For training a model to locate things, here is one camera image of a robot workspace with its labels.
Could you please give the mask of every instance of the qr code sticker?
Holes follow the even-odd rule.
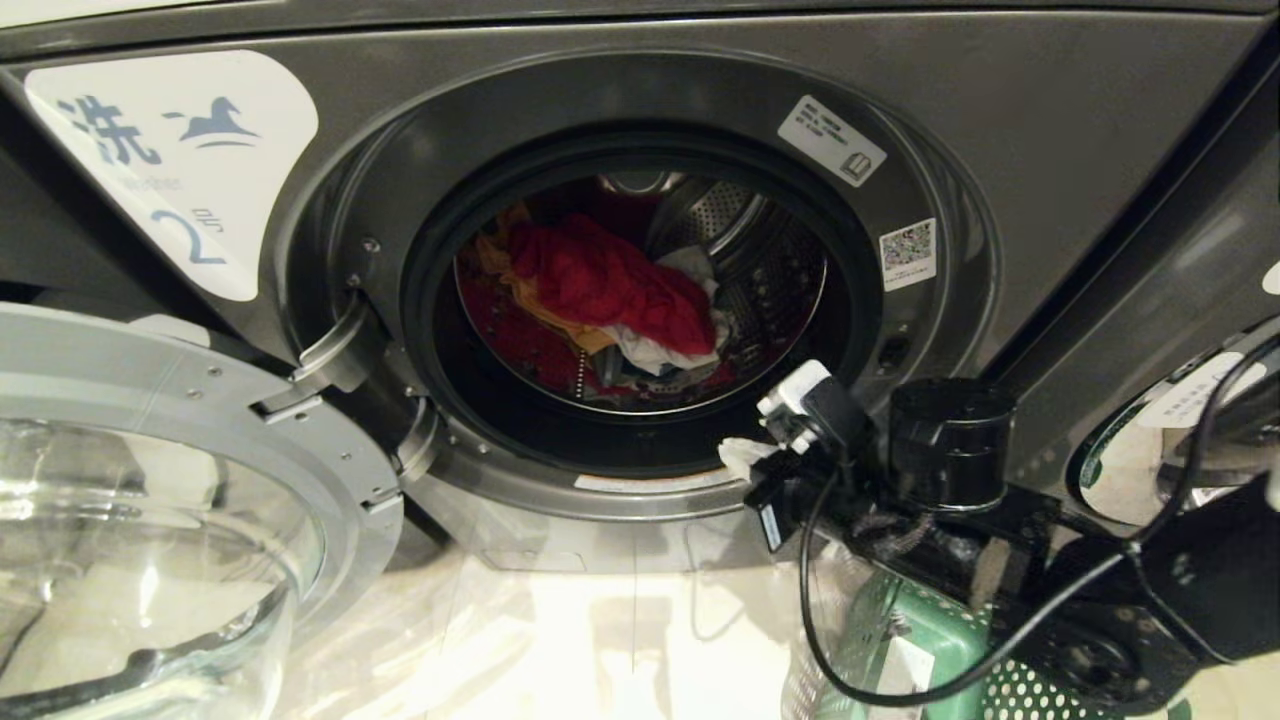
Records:
[[[890,233],[881,240],[884,269],[899,268],[933,255],[933,223],[920,223]]]
[[[884,290],[897,290],[927,281],[938,272],[937,222],[933,218],[893,231],[879,238]]]

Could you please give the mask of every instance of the qr code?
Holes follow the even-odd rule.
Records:
[[[901,268],[933,255],[933,220],[902,228],[881,238],[884,269]]]

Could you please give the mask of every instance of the green laundry basket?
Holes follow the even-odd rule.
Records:
[[[989,610],[969,609],[888,571],[877,571],[854,600],[832,666],[855,685],[901,694],[940,685],[987,652]],[[827,685],[814,720],[1119,720],[1080,705],[1030,667],[1007,660],[987,679],[916,708],[867,707]],[[1184,701],[1169,720],[1190,720]]]

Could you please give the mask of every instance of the orange garment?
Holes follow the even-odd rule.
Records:
[[[476,254],[480,256],[480,266],[484,272],[498,275],[502,284],[511,287],[511,296],[516,305],[526,313],[538,318],[548,325],[561,329],[568,336],[573,345],[581,347],[588,355],[595,355],[614,343],[613,338],[604,331],[591,325],[573,323],[556,315],[538,301],[538,279],[520,278],[511,269],[511,255],[507,252],[507,234],[513,225],[532,220],[529,209],[524,202],[503,210],[498,218],[498,232],[493,234],[476,234]]]

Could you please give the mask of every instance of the red garment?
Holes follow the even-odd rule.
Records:
[[[703,288],[586,215],[568,215],[556,228],[515,227],[508,250],[516,275],[536,278],[538,300],[566,320],[622,324],[686,355],[716,350]]]

